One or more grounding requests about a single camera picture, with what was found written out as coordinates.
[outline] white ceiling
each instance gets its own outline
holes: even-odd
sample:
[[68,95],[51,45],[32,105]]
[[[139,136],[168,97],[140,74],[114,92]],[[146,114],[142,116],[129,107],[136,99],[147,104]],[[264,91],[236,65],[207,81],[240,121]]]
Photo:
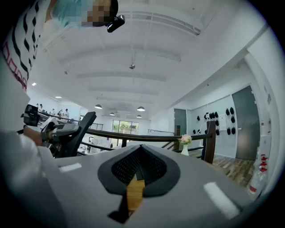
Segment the white ceiling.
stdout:
[[[148,119],[165,84],[179,71],[182,58],[193,50],[223,0],[118,2],[126,23],[113,33],[106,27],[54,30],[50,21],[41,39],[42,52],[57,60],[72,82],[84,87],[93,106],[103,106],[105,114],[127,110],[134,118],[137,107],[144,106],[147,111],[139,114]],[[134,70],[129,69],[132,61]],[[65,99],[74,101],[76,96]],[[79,102],[91,106],[90,99]]]

